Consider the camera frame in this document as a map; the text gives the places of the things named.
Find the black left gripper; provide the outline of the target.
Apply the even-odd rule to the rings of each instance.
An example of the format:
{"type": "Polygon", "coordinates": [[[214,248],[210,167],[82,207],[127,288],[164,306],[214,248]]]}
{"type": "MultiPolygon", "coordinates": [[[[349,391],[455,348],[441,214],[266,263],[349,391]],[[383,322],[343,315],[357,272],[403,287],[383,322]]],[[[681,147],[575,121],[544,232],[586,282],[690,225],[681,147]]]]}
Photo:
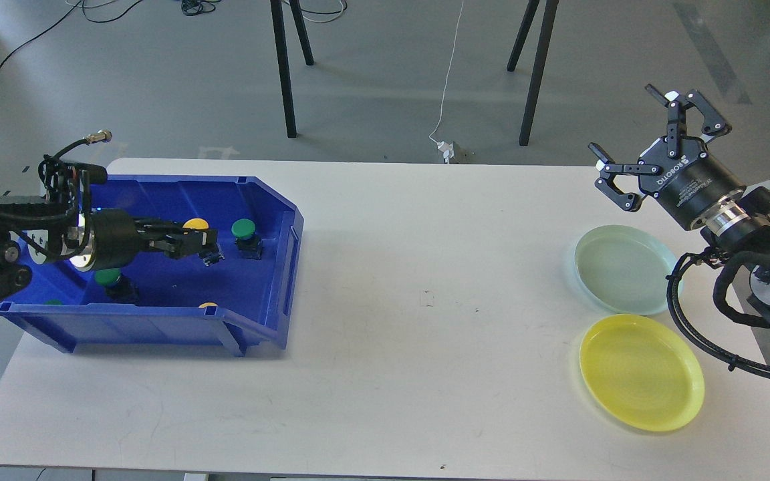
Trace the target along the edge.
{"type": "Polygon", "coordinates": [[[184,222],[158,217],[131,217],[122,209],[99,209],[85,221],[88,243],[70,258],[81,272],[110,270],[131,264],[143,252],[163,253],[170,259],[198,255],[205,249],[202,235],[184,235],[184,222]]]}

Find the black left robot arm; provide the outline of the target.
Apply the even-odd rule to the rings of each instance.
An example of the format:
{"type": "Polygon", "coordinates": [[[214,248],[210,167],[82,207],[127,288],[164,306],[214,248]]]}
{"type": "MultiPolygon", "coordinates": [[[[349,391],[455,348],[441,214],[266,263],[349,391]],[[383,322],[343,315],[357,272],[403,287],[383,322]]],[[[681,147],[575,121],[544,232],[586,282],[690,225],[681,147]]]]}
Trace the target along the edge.
{"type": "Polygon", "coordinates": [[[95,164],[67,162],[63,156],[111,138],[110,131],[102,129],[45,155],[37,167],[43,194],[0,196],[0,302],[33,280],[33,271],[19,262],[23,250],[38,265],[66,261],[77,271],[92,272],[115,299],[136,295],[120,269],[140,253],[162,253],[174,260],[196,255],[207,266],[223,260],[218,232],[203,220],[133,217],[94,204],[92,187],[107,182],[107,171],[95,164]]]}

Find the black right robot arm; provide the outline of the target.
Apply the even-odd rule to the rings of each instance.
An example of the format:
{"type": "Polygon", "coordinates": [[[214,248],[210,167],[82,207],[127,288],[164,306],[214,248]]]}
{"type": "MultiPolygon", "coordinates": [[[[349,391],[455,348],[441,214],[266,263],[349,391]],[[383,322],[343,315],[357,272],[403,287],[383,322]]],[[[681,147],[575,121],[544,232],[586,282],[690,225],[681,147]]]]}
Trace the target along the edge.
{"type": "Polygon", "coordinates": [[[728,368],[770,379],[770,365],[719,347],[694,328],[680,303],[682,278],[691,266],[718,270],[712,299],[719,313],[737,323],[770,329],[770,190],[748,189],[715,158],[710,141],[731,125],[697,90],[685,94],[645,86],[667,113],[666,133],[635,162],[617,162],[597,143],[596,188],[624,211],[655,200],[678,225],[697,230],[707,243],[685,253],[667,276],[666,300],[682,334],[728,368]]]}

